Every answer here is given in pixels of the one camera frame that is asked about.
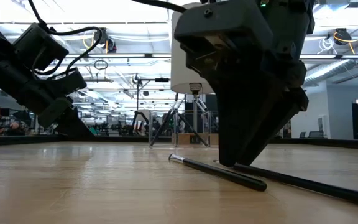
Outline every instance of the table surface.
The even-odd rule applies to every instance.
[[[256,192],[171,153],[218,166],[216,149],[0,146],[0,223],[358,223],[358,205],[270,180]],[[271,144],[253,165],[358,190],[358,149]]]

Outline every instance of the ceiling duct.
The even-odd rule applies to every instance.
[[[357,64],[353,59],[339,60],[334,63],[319,65],[316,68],[312,68],[311,70],[307,71],[303,86],[317,84],[318,82],[326,80],[327,78],[331,78],[337,74],[346,72],[346,69],[351,70],[355,65]]]

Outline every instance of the white lamp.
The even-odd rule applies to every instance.
[[[183,7],[189,9],[202,6],[201,3],[185,4]],[[180,43],[173,38],[181,13],[172,14],[172,48],[171,48],[171,90],[177,93],[193,94],[190,90],[190,83],[200,83],[201,91],[198,94],[213,93],[208,82],[201,78],[193,70],[186,67],[186,53],[180,48]]]

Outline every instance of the white wall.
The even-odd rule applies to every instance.
[[[310,131],[318,131],[318,119],[325,116],[325,132],[327,138],[330,138],[328,97],[326,83],[321,82],[317,87],[306,89],[306,95],[309,98],[308,109],[305,112],[299,112],[291,119],[291,136],[299,138],[301,132],[306,131],[306,137]]]
[[[10,96],[1,96],[0,94],[0,107],[15,110],[21,110],[22,106],[16,103],[16,100]]]
[[[328,85],[329,125],[332,139],[353,139],[352,102],[358,86]]]

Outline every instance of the ceiling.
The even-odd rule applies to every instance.
[[[198,2],[196,0],[169,1],[180,5]],[[136,109],[136,85],[133,82],[135,74],[140,78],[170,77],[169,21],[172,11],[168,12],[166,9],[131,0],[34,0],[34,3],[41,18],[59,32],[86,26],[105,27],[109,37],[115,41],[116,55],[120,54],[120,58],[104,59],[109,65],[107,69],[97,70],[94,67],[94,62],[99,58],[86,58],[76,63],[84,79],[87,80],[88,89],[84,90],[82,95],[74,93],[71,96],[84,113],[106,116],[109,113],[99,111],[113,110],[115,112],[112,113],[115,115],[120,111],[120,114],[126,113],[128,117],[132,116]],[[350,0],[342,5],[318,4],[313,12],[316,21],[314,33],[306,37],[302,54],[336,54],[332,47],[329,50],[322,50],[321,46],[327,34],[332,35],[335,28],[346,28],[353,39],[358,39],[358,1]],[[9,41],[14,42],[33,22],[37,21],[28,1],[0,0],[0,31]],[[86,45],[91,45],[91,38],[91,32],[56,37],[70,54],[84,52]],[[357,53],[358,42],[353,46]],[[348,45],[333,47],[338,54],[351,54]],[[96,47],[92,53],[105,54],[99,47]],[[145,57],[150,56],[149,54],[154,55],[149,58],[134,58],[134,55],[128,54],[146,54]],[[71,60],[63,61],[57,72],[63,71]],[[305,60],[305,63],[308,69],[312,69],[327,62]],[[356,74],[358,70],[351,68],[350,72]],[[346,77],[349,77],[349,73],[343,72],[328,78],[327,83],[358,85],[358,78],[334,84],[335,81]],[[150,82],[143,89],[146,90],[148,96],[143,92],[140,93],[142,103],[140,109],[160,110],[161,113],[170,109],[175,98],[175,93],[170,91],[170,83]]]

